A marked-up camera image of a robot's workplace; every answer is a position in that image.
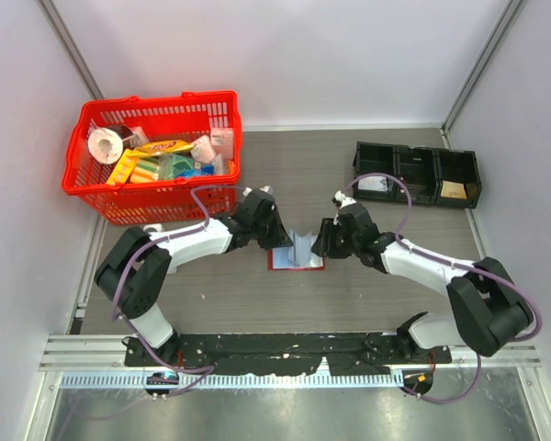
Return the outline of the red leather card holder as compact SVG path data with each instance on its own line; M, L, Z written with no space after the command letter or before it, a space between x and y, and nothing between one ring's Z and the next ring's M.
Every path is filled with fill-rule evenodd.
M267 267L271 271L305 271L324 270L325 264L322 257L314 254L311 247L315 244L317 236L312 232L299 234L291 231L292 245L270 250L268 253Z

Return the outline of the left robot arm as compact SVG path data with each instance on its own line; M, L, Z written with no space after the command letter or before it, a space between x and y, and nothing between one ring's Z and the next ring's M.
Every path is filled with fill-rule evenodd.
M166 276L183 264L209 255L226 254L251 241L264 250L293 242L281 221L275 198L265 188L247 189L231 210L189 227L146 231L130 227L95 272L94 281L142 339L156 365L176 365L181 339L165 319L158 298Z

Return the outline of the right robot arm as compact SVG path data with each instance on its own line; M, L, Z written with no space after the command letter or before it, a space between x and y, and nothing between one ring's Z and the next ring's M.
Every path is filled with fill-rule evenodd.
M418 362L430 349L445 345L466 345L481 356L493 356L536 324L528 301L498 260L473 262L431 252L395 232L381 232L352 198L340 194L333 204L337 212L322 220L313 253L329 259L354 256L365 267L406 278L448 299L450 312L423 311L398 328L396 349L404 361Z

